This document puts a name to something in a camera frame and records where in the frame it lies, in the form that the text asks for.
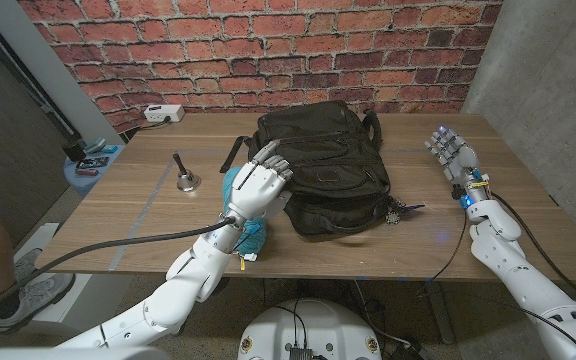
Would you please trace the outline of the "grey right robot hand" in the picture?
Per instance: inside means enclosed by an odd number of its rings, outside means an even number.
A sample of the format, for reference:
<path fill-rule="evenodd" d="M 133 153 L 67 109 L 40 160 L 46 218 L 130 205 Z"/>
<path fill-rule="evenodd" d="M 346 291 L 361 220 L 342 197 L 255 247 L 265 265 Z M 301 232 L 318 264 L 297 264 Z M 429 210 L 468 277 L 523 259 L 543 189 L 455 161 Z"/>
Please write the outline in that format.
<path fill-rule="evenodd" d="M 443 173 L 452 184 L 463 185 L 466 177 L 479 166 L 476 152 L 452 129 L 440 126 L 425 147 L 443 167 Z"/>

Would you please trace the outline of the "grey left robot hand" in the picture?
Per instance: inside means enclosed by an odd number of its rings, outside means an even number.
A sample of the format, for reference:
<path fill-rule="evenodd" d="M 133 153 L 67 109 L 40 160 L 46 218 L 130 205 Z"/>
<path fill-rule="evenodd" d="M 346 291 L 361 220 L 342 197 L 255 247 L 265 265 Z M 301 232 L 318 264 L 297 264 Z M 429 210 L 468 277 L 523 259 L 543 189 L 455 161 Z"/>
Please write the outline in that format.
<path fill-rule="evenodd" d="M 275 154 L 278 140 L 270 141 L 236 175 L 225 215 L 241 226 L 257 216 L 278 215 L 291 197 L 283 190 L 293 172 L 289 162 Z"/>

